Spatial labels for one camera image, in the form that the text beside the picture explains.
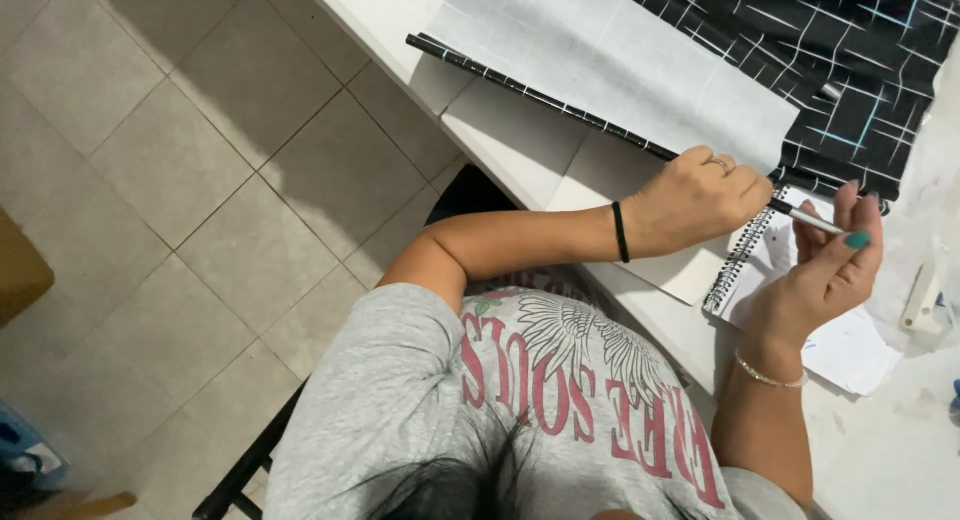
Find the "bracelet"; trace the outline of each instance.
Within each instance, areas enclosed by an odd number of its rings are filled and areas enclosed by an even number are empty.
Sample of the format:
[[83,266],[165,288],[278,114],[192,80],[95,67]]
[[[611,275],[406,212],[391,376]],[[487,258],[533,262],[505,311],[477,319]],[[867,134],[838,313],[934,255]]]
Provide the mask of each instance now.
[[803,368],[803,375],[800,376],[799,379],[793,381],[792,383],[782,383],[782,382],[777,381],[777,380],[775,380],[775,379],[770,379],[770,378],[762,375],[762,374],[761,374],[760,372],[758,372],[757,370],[754,370],[753,368],[751,368],[750,365],[747,364],[747,362],[743,359],[743,357],[740,356],[740,349],[739,349],[739,348],[737,348],[737,349],[735,349],[735,350],[733,351],[733,355],[736,356],[736,361],[737,361],[737,363],[740,364],[740,367],[743,368],[743,371],[744,371],[744,372],[746,372],[747,374],[749,374],[751,378],[754,378],[754,379],[756,379],[756,380],[758,380],[758,381],[765,382],[765,383],[767,383],[768,385],[773,385],[773,386],[785,386],[785,387],[790,387],[790,388],[798,388],[798,387],[804,386],[805,384],[807,384],[807,381],[810,380],[810,376],[807,374],[807,368]]
[[630,252],[627,252],[627,235],[623,233],[623,215],[620,213],[620,202],[609,204],[613,207],[613,226],[616,228],[616,244],[620,249],[620,260],[629,263]]

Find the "ring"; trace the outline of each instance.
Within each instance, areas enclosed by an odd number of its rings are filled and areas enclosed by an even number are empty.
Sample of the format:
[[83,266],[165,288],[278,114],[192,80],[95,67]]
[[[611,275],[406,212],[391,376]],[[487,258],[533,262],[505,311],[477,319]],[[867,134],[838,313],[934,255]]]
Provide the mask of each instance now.
[[730,168],[727,166],[726,161],[724,161],[724,160],[722,160],[722,159],[720,159],[720,158],[710,158],[710,159],[708,159],[707,161],[705,161],[705,162],[703,163],[703,165],[707,165],[708,163],[716,163],[716,164],[719,165],[720,167],[723,167],[723,175],[724,175],[724,177],[726,177],[726,175],[729,175],[729,174],[730,174]]

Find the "pen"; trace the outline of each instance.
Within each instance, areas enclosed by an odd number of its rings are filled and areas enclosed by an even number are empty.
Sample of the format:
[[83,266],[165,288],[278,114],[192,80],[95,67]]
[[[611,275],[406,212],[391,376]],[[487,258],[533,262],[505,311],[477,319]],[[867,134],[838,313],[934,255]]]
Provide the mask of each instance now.
[[767,204],[767,207],[771,207],[777,212],[782,212],[795,220],[800,220],[809,226],[813,226],[830,234],[840,234],[843,232],[842,229],[834,226],[834,224],[828,222],[827,220],[821,220],[812,214],[807,214],[806,212],[800,210],[799,207],[794,207],[786,201],[782,201],[776,197],[770,198],[770,203]]

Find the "painted fingernail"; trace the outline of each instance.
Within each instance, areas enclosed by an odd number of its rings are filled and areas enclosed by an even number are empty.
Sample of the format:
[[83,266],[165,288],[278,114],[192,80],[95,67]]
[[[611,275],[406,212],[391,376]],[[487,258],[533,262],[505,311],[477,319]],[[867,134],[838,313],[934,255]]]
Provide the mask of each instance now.
[[866,231],[854,231],[843,239],[843,243],[848,247],[859,250],[870,242],[870,233]]

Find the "woman's right hand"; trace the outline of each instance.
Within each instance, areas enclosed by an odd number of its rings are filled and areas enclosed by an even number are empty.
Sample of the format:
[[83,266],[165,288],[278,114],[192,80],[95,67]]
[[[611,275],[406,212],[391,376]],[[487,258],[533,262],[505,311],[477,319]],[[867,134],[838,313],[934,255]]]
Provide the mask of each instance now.
[[[794,221],[798,264],[753,297],[752,341],[798,352],[811,332],[870,298],[883,257],[881,212],[876,196],[858,199],[857,190],[849,182],[833,200],[833,222],[847,232]],[[810,201],[800,208],[816,215]]]

